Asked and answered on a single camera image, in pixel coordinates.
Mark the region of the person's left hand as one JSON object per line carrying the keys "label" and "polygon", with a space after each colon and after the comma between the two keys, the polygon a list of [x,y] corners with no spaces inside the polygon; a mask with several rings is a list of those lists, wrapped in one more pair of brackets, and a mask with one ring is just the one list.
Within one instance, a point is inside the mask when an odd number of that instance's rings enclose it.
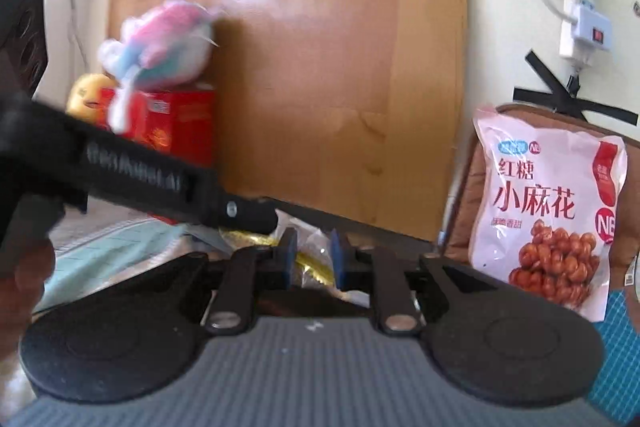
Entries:
{"label": "person's left hand", "polygon": [[12,355],[32,323],[32,312],[42,298],[44,285],[53,274],[54,267],[55,250],[50,239],[45,239],[25,251],[15,271],[1,280],[1,360]]}

